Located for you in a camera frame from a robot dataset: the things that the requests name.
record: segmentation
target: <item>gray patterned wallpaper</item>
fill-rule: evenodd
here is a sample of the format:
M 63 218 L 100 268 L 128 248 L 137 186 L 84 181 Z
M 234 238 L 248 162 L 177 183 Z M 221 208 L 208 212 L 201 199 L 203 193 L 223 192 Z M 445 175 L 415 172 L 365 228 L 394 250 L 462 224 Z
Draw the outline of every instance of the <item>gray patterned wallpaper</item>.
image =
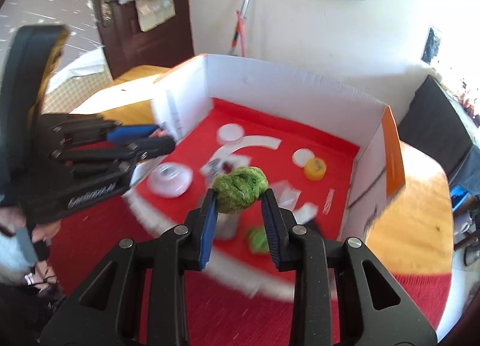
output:
M 92 0 L 6 0 L 0 8 L 1 68 L 15 31 L 23 25 L 39 23 L 69 25 L 71 35 L 57 71 L 101 46 Z

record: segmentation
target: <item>brown door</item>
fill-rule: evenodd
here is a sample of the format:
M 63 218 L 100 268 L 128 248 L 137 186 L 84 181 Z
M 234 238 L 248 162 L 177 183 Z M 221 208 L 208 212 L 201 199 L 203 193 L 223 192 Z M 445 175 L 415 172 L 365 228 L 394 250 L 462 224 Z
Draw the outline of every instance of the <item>brown door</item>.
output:
M 93 1 L 113 78 L 139 65 L 173 67 L 193 56 L 188 0 L 173 0 L 176 15 L 147 32 L 140 30 L 135 2 L 110 2 L 112 21 L 104 26 L 100 0 Z

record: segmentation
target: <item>door handle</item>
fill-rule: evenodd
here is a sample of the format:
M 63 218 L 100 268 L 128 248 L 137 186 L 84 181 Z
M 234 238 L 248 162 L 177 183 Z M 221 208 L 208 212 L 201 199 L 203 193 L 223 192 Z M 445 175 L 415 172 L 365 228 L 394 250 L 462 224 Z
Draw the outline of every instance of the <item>door handle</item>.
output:
M 113 23 L 111 2 L 112 0 L 100 0 L 100 15 L 102 16 L 103 27 L 108 27 Z

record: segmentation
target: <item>crumpled green cloth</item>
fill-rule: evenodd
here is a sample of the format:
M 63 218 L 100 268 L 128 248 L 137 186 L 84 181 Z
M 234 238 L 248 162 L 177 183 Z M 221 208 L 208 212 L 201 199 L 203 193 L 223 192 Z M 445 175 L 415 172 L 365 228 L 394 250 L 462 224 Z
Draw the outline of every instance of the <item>crumpled green cloth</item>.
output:
M 238 167 L 219 174 L 212 185 L 217 192 L 217 211 L 235 213 L 249 208 L 268 189 L 268 180 L 258 167 Z

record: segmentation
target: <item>open box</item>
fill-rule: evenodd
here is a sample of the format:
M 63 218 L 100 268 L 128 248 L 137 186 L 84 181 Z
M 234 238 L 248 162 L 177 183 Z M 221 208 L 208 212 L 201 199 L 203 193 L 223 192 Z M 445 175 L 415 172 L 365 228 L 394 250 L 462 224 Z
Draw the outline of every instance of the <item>open box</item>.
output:
M 179 140 L 207 117 L 212 98 L 218 98 L 357 145 L 339 240 L 365 239 L 374 220 L 405 185 L 390 107 L 335 80 L 253 59 L 201 55 L 173 68 L 155 86 L 151 101 L 155 120 Z M 320 200 L 319 212 L 328 201 Z

